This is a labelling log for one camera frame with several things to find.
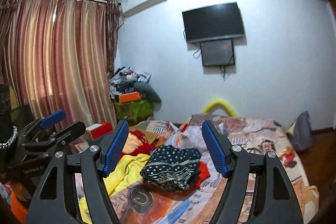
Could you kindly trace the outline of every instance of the black monitor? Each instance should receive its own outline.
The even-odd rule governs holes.
[[[182,12],[189,43],[242,37],[244,28],[237,2]]]
[[[232,40],[201,42],[203,66],[230,66],[235,64]]]

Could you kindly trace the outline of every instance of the yellow cloth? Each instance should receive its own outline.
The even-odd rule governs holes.
[[[109,196],[113,196],[134,182],[142,179],[140,171],[149,159],[147,154],[137,156],[124,155],[118,162],[115,170],[104,179],[105,187]],[[92,224],[88,217],[89,209],[85,197],[79,200],[79,208],[84,222]]]

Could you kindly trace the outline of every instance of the bracelet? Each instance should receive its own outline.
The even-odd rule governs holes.
[[[7,149],[9,148],[13,142],[15,141],[17,136],[17,128],[13,126],[13,136],[5,143],[0,143],[0,149]]]

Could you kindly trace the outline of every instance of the polka dot fabric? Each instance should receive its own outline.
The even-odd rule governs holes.
[[[201,153],[197,148],[157,148],[140,172],[147,184],[166,191],[183,192],[193,187],[199,174]]]

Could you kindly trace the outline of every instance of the bed sheet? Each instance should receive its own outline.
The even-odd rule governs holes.
[[[303,165],[280,124],[270,119],[200,114],[191,117],[183,132],[176,132],[174,125],[165,121],[146,121],[136,126],[137,129],[157,134],[154,141],[157,146],[175,134],[175,147],[198,148],[202,153],[201,161],[207,164],[211,176],[202,182],[200,189],[190,194],[148,188],[142,180],[133,183],[110,197],[122,224],[209,223],[225,188],[226,179],[216,172],[203,140],[201,126],[205,120],[211,120],[219,133],[226,135],[232,144],[239,144],[248,152],[264,155],[268,151],[274,151],[292,182],[304,223],[309,222],[318,210],[319,194],[315,186],[309,185]],[[247,221],[254,181],[254,175],[250,174],[238,223]]]

